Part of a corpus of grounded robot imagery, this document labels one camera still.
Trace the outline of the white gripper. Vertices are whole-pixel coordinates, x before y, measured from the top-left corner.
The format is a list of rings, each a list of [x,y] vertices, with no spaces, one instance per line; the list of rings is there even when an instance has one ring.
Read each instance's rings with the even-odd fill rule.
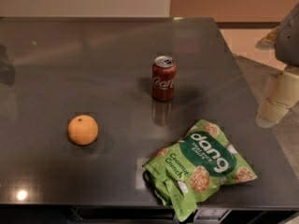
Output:
[[[258,108],[256,123],[271,128],[299,102],[299,3],[280,23],[261,38],[257,49],[275,47],[276,58],[291,66],[272,73],[266,82],[263,99]]]

